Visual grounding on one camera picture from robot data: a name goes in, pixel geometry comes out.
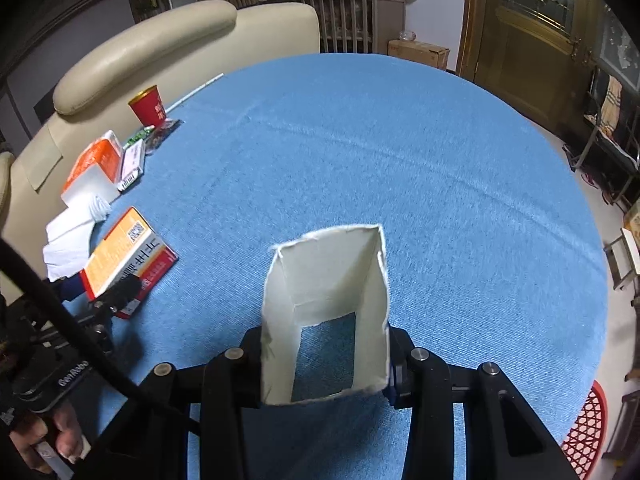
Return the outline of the orange white small box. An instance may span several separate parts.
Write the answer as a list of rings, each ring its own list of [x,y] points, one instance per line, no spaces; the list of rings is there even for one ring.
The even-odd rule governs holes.
[[[175,251],[136,208],[129,207],[96,246],[79,274],[90,300],[127,275],[135,275],[141,281],[140,292],[116,314],[128,320],[177,261]]]

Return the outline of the blue white torn carton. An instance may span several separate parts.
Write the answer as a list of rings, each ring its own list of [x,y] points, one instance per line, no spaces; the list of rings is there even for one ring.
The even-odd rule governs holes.
[[[352,384],[322,401],[375,394],[390,380],[390,288],[379,224],[331,226],[271,247],[262,293],[262,403],[291,405],[302,330],[355,317]]]

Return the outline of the red mesh trash basket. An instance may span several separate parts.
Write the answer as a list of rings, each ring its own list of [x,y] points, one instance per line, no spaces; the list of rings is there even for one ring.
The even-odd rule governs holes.
[[[582,409],[561,445],[565,457],[579,479],[590,477],[596,468],[608,428],[608,404],[595,380]]]

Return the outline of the white loose tissues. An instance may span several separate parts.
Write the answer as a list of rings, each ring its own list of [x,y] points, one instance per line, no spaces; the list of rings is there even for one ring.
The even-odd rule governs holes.
[[[54,282],[78,273],[90,257],[92,232],[111,212],[111,205],[96,196],[88,203],[67,207],[46,226],[48,244],[42,256],[47,278]]]

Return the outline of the blue tablecloth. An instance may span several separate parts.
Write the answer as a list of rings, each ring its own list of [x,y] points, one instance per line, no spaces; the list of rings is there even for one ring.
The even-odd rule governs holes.
[[[565,159],[474,84],[373,54],[223,76],[113,204],[177,263],[127,321],[118,366],[207,362],[260,322],[274,245],[349,224],[386,239],[390,322],[446,362],[496,362],[563,439],[601,359],[608,270]]]

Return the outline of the orange white tissue pack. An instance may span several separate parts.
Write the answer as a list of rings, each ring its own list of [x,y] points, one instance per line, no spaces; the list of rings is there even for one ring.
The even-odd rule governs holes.
[[[91,203],[99,197],[108,204],[118,199],[124,150],[113,130],[92,141],[77,157],[61,193],[67,207]]]

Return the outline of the white barcode medicine box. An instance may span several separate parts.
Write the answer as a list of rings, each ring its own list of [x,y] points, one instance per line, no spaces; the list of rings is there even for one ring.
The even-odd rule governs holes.
[[[144,160],[145,140],[140,139],[124,151],[120,181],[117,185],[119,192],[126,192],[139,180],[144,171]]]

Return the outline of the green candy wrapper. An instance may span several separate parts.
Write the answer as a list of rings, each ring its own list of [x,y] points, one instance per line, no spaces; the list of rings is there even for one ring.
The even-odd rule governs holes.
[[[153,126],[145,126],[140,128],[132,136],[130,136],[130,138],[124,144],[122,144],[122,147],[126,150],[127,148],[130,148],[130,146],[133,146],[140,140],[145,141],[153,131],[154,131]]]

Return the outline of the dark snack packet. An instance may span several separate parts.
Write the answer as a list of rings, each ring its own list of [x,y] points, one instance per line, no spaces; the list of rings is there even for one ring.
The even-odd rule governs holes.
[[[166,119],[161,125],[155,127],[146,137],[145,153],[154,153],[176,129],[183,124],[181,119]]]

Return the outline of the red paper cup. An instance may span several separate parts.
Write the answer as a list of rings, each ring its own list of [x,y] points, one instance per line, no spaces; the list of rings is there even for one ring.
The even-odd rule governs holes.
[[[140,91],[128,105],[143,127],[158,127],[166,120],[165,107],[156,84]]]

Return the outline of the beige leather sofa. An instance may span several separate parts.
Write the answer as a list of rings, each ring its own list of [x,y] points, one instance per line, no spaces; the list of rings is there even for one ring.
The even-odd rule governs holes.
[[[54,90],[52,117],[17,159],[1,161],[1,235],[37,272],[46,224],[63,211],[62,187],[101,134],[120,138],[140,122],[129,101],[157,86],[165,105],[215,77],[320,48],[316,11],[303,3],[236,10],[206,0],[134,25],[76,63]]]

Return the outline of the cardboard box on floor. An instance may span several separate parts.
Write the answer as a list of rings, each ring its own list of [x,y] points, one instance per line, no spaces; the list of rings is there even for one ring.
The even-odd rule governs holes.
[[[450,50],[436,44],[394,39],[388,42],[388,54],[394,58],[446,70]]]

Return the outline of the brown wooden glass door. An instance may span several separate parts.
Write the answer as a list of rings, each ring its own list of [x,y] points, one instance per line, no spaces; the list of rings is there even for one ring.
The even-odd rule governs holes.
[[[557,136],[581,133],[592,71],[639,91],[639,51],[604,0],[465,0],[457,73]]]

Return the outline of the wooden slatted cabinet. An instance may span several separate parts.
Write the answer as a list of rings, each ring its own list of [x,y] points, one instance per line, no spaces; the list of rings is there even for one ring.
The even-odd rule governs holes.
[[[264,0],[300,2],[317,12],[322,53],[386,55],[406,26],[407,0]]]

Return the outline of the metal frame chair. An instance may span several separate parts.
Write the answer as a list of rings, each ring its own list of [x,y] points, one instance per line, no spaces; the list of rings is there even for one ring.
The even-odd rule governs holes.
[[[598,148],[623,170],[626,180],[619,190],[604,182],[604,196],[612,205],[629,200],[625,194],[631,183],[639,179],[639,95],[628,90],[615,76],[594,66],[588,82],[582,121],[589,127],[584,147],[575,153],[563,145],[570,170],[583,170],[593,148]]]

